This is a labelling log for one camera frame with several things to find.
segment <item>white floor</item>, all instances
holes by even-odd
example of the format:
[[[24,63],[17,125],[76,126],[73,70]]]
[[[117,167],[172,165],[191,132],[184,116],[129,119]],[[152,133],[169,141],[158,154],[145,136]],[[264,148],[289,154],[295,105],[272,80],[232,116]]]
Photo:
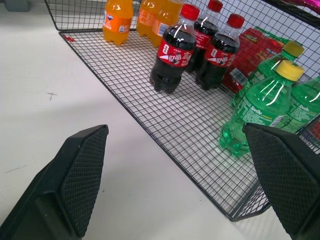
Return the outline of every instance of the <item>white floor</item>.
[[[108,124],[85,240],[290,239],[272,209],[225,218],[67,46],[44,2],[28,13],[0,3],[0,72],[0,223],[68,136]]]

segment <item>red bottle cap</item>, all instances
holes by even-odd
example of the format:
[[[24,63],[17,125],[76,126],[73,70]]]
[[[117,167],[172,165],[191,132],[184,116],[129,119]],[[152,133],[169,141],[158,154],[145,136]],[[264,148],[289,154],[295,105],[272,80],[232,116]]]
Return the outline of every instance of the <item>red bottle cap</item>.
[[[220,13],[222,6],[223,6],[223,3],[220,2],[219,0],[210,0],[208,4],[208,9],[216,13]]]
[[[231,13],[228,21],[226,22],[229,26],[240,29],[245,22],[245,18],[239,14]]]
[[[200,10],[196,6],[193,6],[191,4],[183,4],[180,14],[186,19],[195,21],[197,20],[199,13]]]

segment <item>plastic bottle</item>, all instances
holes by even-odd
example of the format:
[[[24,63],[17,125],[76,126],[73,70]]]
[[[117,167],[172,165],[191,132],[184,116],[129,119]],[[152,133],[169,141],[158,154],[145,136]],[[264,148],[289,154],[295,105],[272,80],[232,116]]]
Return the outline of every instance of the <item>plastic bottle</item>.
[[[160,45],[165,30],[178,21],[179,12],[184,2],[185,0],[164,0],[152,26],[150,39],[155,47]]]
[[[294,61],[304,52],[304,48],[297,42],[289,41],[283,47],[283,51],[277,55],[274,55],[264,61],[262,61],[256,70],[250,75],[248,81],[244,84],[242,90],[234,95],[231,100],[231,106],[236,107],[246,91],[255,83],[258,83],[264,79],[267,79],[275,75],[275,69],[282,60]]]
[[[295,134],[320,114],[320,76],[292,88],[290,107],[276,126]]]
[[[239,29],[244,22],[243,16],[232,13],[226,27],[218,31],[208,44],[202,66],[195,79],[203,90],[217,88],[221,84],[239,49]]]
[[[171,94],[179,85],[196,47],[194,23],[199,12],[197,7],[184,4],[179,21],[164,31],[150,74],[154,90]]]
[[[231,119],[222,127],[219,144],[233,156],[240,157],[250,151],[244,123],[274,127],[288,112],[292,84],[304,69],[292,61],[282,61],[276,74],[251,86],[233,112]]]
[[[125,43],[133,15],[132,0],[108,0],[102,26],[104,40],[116,45]]]
[[[161,9],[162,0],[143,0],[140,5],[138,20],[136,23],[137,32],[151,38],[152,27],[156,16]]]
[[[207,45],[219,30],[218,15],[222,6],[223,4],[219,0],[210,0],[206,11],[194,23],[196,45],[189,65],[185,70],[187,73],[190,74],[201,67]]]

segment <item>green drink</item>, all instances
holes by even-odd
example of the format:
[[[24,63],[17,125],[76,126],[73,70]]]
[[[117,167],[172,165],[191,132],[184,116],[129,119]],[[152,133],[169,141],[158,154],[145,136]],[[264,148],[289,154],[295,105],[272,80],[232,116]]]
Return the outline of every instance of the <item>green drink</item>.
[[[219,144],[233,156],[250,152],[244,123],[274,127],[288,112],[291,88],[304,73],[304,69],[292,61],[283,60],[275,75],[251,86],[233,112],[231,119],[222,127]]]
[[[319,113],[320,76],[292,88],[289,111],[276,127],[295,134]]]
[[[256,70],[250,75],[248,81],[244,84],[243,88],[233,97],[231,106],[236,107],[246,91],[256,83],[259,83],[276,74],[276,68],[283,60],[294,61],[304,51],[304,48],[294,41],[289,41],[283,47],[283,51],[277,55],[274,55],[264,61],[262,61]]]

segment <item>red bottle label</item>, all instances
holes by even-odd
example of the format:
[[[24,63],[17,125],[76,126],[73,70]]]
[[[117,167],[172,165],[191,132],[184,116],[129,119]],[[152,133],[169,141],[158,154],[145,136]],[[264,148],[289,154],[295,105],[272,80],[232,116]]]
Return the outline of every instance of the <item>red bottle label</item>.
[[[204,53],[204,58],[213,65],[227,68],[231,65],[236,55],[234,53],[228,53],[215,48],[209,43]]]
[[[194,50],[182,50],[171,46],[162,38],[156,55],[166,64],[184,68],[188,65],[193,52]]]
[[[196,47],[198,49],[206,49],[208,43],[210,43],[212,39],[212,36],[204,34],[197,30],[195,30],[195,36],[196,36]]]

